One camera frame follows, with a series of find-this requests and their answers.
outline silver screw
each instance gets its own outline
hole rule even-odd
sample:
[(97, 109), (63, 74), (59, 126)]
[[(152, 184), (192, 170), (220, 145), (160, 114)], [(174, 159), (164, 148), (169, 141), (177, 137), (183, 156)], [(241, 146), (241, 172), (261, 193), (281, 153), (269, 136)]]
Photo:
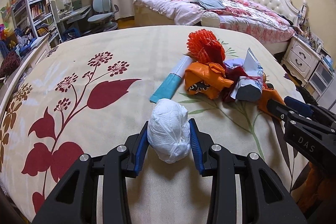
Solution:
[(259, 158), (259, 155), (257, 153), (251, 153), (250, 158), (253, 160), (257, 160)]
[(222, 148), (219, 144), (214, 144), (214, 145), (211, 146), (211, 149), (213, 151), (220, 151)]
[(125, 152), (126, 149), (127, 149), (127, 147), (126, 147), (125, 145), (119, 145), (119, 146), (117, 147), (117, 151), (118, 151), (118, 152)]
[(87, 161), (87, 160), (89, 159), (89, 155), (87, 155), (87, 154), (83, 154), (83, 155), (81, 155), (81, 156), (79, 157), (79, 159), (80, 159), (81, 161)]

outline nightstand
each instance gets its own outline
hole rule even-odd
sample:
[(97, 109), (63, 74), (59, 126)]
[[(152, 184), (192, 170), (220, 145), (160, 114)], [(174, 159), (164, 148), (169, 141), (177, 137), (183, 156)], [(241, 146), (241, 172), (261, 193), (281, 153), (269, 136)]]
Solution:
[(285, 65), (291, 75), (301, 80), (302, 85), (305, 86), (320, 60), (320, 54), (315, 52), (300, 38), (294, 36), (281, 61), (281, 65)]

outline floral bedspread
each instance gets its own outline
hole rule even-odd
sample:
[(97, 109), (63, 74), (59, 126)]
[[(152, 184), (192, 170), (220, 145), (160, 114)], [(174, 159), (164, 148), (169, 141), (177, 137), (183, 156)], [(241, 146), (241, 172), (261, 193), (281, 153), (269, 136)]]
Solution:
[[(205, 10), (191, 0), (135, 0), (173, 19), (176, 25), (194, 25), (201, 20)], [(220, 27), (247, 33), (261, 43), (289, 40), (294, 30), (289, 23), (273, 11), (249, 0), (221, 0), (225, 10), (209, 10), (220, 18)]]
[[(37, 64), (0, 125), (0, 181), (28, 220), (81, 154), (105, 155), (141, 131), (155, 107), (150, 96), (187, 53), (189, 33), (199, 29), (153, 26), (90, 35), (60, 44)], [(256, 39), (207, 29), (221, 41), (227, 59), (244, 58), (250, 47), (281, 97), (302, 100)], [(307, 160), (286, 144), (277, 119), (254, 103), (190, 96), (184, 84), (172, 99), (214, 142), (235, 154), (258, 153), (293, 195), (301, 192)], [(192, 153), (169, 165), (149, 147), (139, 177), (126, 183), (133, 223), (206, 223), (212, 179), (199, 176)], [(97, 223), (103, 223), (101, 201), (100, 181)]]

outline green branch print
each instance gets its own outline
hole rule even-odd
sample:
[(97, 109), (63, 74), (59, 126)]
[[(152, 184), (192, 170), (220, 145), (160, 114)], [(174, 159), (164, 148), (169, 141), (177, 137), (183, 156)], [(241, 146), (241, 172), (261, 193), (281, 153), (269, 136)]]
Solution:
[(253, 138), (254, 141), (257, 145), (258, 148), (258, 152), (259, 155), (262, 157), (263, 160), (265, 160), (264, 158), (264, 154), (263, 151), (261, 149), (258, 137), (255, 133), (254, 127), (255, 127), (255, 123), (257, 121), (257, 118), (261, 115), (261, 112), (259, 112), (253, 119), (253, 122), (251, 122), (247, 112), (246, 112), (246, 102), (245, 101), (238, 101), (237, 103), (231, 103), (228, 104), (231, 108), (233, 108), (234, 110), (236, 110), (237, 112), (239, 112), (241, 115), (243, 115), (246, 118), (247, 124), (248, 124), (248, 128), (244, 128), (243, 126), (241, 126), (239, 123), (235, 122), (231, 117), (229, 117), (219, 106), (218, 104), (213, 101), (210, 100), (208, 98), (206, 98), (205, 96), (202, 95), (189, 95), (187, 93), (180, 93), (181, 95), (188, 97), (189, 100), (184, 100), (184, 101), (180, 101), (180, 104), (192, 104), (192, 103), (197, 103), (197, 102), (205, 102), (207, 103), (210, 107), (209, 108), (204, 108), (204, 109), (198, 109), (198, 110), (194, 110), (192, 112), (189, 112), (189, 115), (195, 115), (195, 114), (200, 114), (202, 112), (205, 112), (207, 110), (219, 110), (220, 112), (222, 112), (222, 114), (228, 118), (231, 122), (233, 122), (236, 126), (238, 126), (240, 129), (250, 133)]

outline rolled diaper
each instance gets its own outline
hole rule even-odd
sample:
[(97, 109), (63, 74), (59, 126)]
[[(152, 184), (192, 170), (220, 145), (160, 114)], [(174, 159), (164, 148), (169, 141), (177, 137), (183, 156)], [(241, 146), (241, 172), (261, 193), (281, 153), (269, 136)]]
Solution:
[(184, 106), (169, 100), (157, 101), (148, 122), (147, 139), (160, 160), (172, 164), (190, 151), (190, 124)]

